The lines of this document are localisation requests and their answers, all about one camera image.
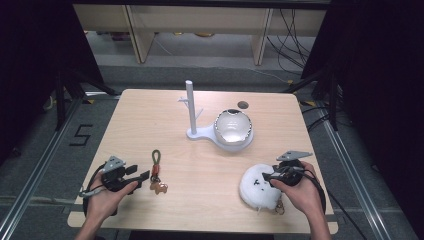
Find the black panel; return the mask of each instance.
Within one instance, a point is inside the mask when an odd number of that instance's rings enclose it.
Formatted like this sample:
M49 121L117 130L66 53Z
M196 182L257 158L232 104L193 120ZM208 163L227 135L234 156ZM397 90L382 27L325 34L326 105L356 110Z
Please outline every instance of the black panel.
M69 69L103 79L70 2L3 1L0 32L1 164L42 113L59 71L74 83Z
M424 238L424 12L419 1L370 1L344 100L362 139Z

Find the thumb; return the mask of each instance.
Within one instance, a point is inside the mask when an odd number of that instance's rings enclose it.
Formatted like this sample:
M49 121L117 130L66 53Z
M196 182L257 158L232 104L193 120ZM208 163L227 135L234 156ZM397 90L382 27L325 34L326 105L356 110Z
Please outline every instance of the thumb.
M137 185L138 185L137 181L130 182L123 189L119 190L119 195L121 195L122 198L125 197L125 195L127 195L128 193L134 191Z
M277 179L271 179L270 183L280 189L282 192L286 192L287 190L290 190L290 186L286 185L285 183L283 183L282 181L278 181Z

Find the wrist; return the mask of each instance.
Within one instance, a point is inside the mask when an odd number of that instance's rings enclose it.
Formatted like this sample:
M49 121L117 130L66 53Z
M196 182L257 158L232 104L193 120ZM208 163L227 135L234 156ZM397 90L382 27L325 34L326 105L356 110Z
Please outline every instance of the wrist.
M75 240L94 239L97 230L102 226L103 220L87 217L78 232Z
M322 209L311 211L306 214L309 226L311 228L311 239L327 240L331 239L330 229L328 228L327 219Z

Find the human hand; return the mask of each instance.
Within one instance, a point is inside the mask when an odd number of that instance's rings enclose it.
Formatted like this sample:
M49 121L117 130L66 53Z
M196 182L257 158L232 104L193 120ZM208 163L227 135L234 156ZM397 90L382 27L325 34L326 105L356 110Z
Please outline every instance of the human hand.
M314 167L307 162L300 162L304 169L307 170L305 174L308 174L310 177L315 177ZM302 177L300 182L293 187L276 179L271 179L270 183L284 192L293 203L293 206L306 215L311 228L311 239L331 239L330 229L328 228L327 220L321 206L321 198L312 181L306 177Z
M102 186L102 171L99 171L94 177L90 190ZM76 240L94 239L97 230L101 227L103 221L115 212L121 200L128 193L132 192L137 182L131 182L118 192L112 192L107 189L102 190L89 198L87 215L85 222L75 237Z
M93 183L91 184L90 190L93 190L93 188L97 186L103 185L101 180L102 175L103 171L99 171L96 174ZM118 192L109 191L104 186L102 186L101 188L104 188L103 191L89 198L86 218L97 219L103 222L106 218L115 212L121 200L130 192L132 192L137 187L137 185L137 181L131 182Z
M316 175L314 167L311 164L304 161L300 162L302 163L304 169L308 170L305 171L305 174L311 177L314 177ZM293 206L295 206L305 215L316 211L320 211L323 213L321 206L321 198L319 196L318 190L312 183L312 181L310 181L309 179L303 177L297 185L292 187L276 179L271 179L270 183L274 185L274 187L284 192L290 199L290 201L293 203Z

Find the metal bar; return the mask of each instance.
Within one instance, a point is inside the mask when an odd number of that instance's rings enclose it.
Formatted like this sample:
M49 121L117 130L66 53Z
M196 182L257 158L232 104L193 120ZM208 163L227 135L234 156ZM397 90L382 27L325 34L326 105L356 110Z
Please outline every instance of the metal bar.
M324 104L321 102L317 102L317 106L323 107ZM322 117L327 114L327 111L323 109L319 112L319 114ZM359 176L355 165L352 162L352 159L350 158L349 153L347 152L339 133L333 130L329 121L325 121L324 126L331 139L331 142L333 143L334 148L337 151L339 159L349 178L350 184L352 185L353 190L355 191L356 196L358 197L359 203L361 204L362 209L364 210L365 216L368 219L368 222L374 232L376 239L392 239L390 237L389 232L387 231L383 218L381 217L376 205L374 204L374 201L372 200L364 183L362 182L361 177Z
M28 206L28 203L31 200L32 195L34 194L36 188L40 184L44 173L46 172L59 144L60 141L66 132L66 129L72 120L72 116L81 105L81 99L74 99L67 111L67 119L63 123L62 127L55 131L52 139L50 140L47 148L44 150L43 155L32 171L29 179L27 180L24 188L19 193L12 207L9 209L8 214L1 222L0 227L0 236L1 239L10 239L13 232L15 231L16 226L18 225L22 215L25 212L25 209Z

